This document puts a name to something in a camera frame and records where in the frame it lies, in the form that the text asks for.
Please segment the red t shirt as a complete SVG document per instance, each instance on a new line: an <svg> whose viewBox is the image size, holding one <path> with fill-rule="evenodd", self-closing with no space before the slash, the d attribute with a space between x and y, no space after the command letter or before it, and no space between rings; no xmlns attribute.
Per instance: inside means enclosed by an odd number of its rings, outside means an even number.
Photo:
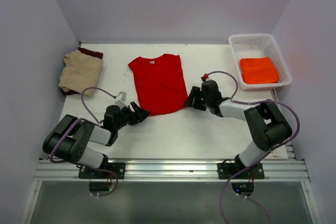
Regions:
<svg viewBox="0 0 336 224"><path fill-rule="evenodd" d="M179 55L163 54L149 59L137 57L128 67L133 72L140 107L152 116L185 108L187 90Z"/></svg>

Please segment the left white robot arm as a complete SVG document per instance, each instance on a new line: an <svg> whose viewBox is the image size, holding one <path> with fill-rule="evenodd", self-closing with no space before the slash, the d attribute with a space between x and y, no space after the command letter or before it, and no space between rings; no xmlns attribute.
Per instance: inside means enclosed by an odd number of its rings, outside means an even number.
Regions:
<svg viewBox="0 0 336 224"><path fill-rule="evenodd" d="M104 178L109 172L108 157L88 147L89 143L97 143L110 147L118 138L118 131L126 125L143 122L151 112L140 108L135 102L123 108L110 105L106 108L102 125L91 121L65 115L46 137L43 152L49 160L57 163L68 162L90 167L97 178Z"/></svg>

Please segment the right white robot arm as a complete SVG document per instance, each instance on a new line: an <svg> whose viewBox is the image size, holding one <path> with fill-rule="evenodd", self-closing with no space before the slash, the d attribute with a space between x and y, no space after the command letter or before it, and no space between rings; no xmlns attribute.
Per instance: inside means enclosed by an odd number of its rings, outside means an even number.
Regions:
<svg viewBox="0 0 336 224"><path fill-rule="evenodd" d="M252 141L233 163L234 172L240 178L250 175L258 159L292 135L291 126L274 102L252 105L233 101L222 96L214 80L203 81L200 87L193 86L185 106L247 123Z"/></svg>

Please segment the folded beige t shirt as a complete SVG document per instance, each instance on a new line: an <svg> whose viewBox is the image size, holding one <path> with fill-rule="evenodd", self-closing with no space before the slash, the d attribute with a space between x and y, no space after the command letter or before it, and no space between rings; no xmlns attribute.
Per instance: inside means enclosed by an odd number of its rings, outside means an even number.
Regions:
<svg viewBox="0 0 336 224"><path fill-rule="evenodd" d="M98 84L103 60L99 57L84 54L79 49L63 57L65 64L58 87L64 92L82 93L86 88Z"/></svg>

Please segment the folded orange t shirt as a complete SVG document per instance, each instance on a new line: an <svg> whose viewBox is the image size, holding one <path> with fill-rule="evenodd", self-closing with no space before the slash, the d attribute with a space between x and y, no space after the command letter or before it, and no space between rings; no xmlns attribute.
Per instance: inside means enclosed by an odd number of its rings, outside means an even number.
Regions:
<svg viewBox="0 0 336 224"><path fill-rule="evenodd" d="M269 84L279 81L279 73L269 57L243 58L239 62L246 84Z"/></svg>

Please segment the white plastic basket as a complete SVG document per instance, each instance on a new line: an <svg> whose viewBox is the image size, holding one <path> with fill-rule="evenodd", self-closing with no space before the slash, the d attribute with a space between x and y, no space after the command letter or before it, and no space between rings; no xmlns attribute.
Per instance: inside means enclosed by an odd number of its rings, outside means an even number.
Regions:
<svg viewBox="0 0 336 224"><path fill-rule="evenodd" d="M238 74L238 83L241 90L270 90L278 87L288 86L292 77L281 51L270 34L238 34L231 35L228 39L232 52L233 62ZM240 60L247 58L268 57L275 65L279 74L277 83L247 84L242 79Z"/></svg>

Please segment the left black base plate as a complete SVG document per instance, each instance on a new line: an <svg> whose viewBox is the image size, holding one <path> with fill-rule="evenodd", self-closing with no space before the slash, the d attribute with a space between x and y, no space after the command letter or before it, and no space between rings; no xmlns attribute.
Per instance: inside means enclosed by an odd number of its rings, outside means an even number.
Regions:
<svg viewBox="0 0 336 224"><path fill-rule="evenodd" d="M99 168L81 167L78 178L80 179L124 179L125 163L107 162Z"/></svg>

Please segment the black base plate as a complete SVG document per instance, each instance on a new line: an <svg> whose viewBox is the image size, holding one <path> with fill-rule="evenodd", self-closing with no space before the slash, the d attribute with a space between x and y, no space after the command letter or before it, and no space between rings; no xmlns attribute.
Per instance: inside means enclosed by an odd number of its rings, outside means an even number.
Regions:
<svg viewBox="0 0 336 224"><path fill-rule="evenodd" d="M231 161L229 159L224 160L221 163L217 163L217 173L219 179L229 179L236 173L243 170L245 166L240 161ZM264 179L264 169L262 164L257 164L252 168L249 168L245 172L237 175L234 179Z"/></svg>
<svg viewBox="0 0 336 224"><path fill-rule="evenodd" d="M124 179L125 163L107 162L99 168L81 167L78 178L80 179Z"/></svg>

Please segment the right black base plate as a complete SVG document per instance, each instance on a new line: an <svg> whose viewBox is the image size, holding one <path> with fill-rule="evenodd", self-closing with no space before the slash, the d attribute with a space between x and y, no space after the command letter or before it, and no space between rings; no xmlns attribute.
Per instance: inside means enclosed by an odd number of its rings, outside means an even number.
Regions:
<svg viewBox="0 0 336 224"><path fill-rule="evenodd" d="M236 173L243 170L245 166L240 161L231 161L229 159L224 160L221 163L217 163L217 173L219 179L229 179ZM249 168L245 172L237 175L234 179L264 179L264 169L262 164L257 164L252 168Z"/></svg>

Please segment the aluminium mounting rail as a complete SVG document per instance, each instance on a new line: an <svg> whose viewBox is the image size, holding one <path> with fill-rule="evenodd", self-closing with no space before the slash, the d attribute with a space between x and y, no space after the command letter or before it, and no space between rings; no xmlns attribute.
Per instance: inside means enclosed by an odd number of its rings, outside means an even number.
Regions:
<svg viewBox="0 0 336 224"><path fill-rule="evenodd" d="M221 163L217 159L111 159L121 163L122 182L224 182L219 178ZM246 180L255 182L308 182L304 161L269 159L251 169ZM33 179L36 181L69 182L79 180L79 168L73 164L39 161Z"/></svg>

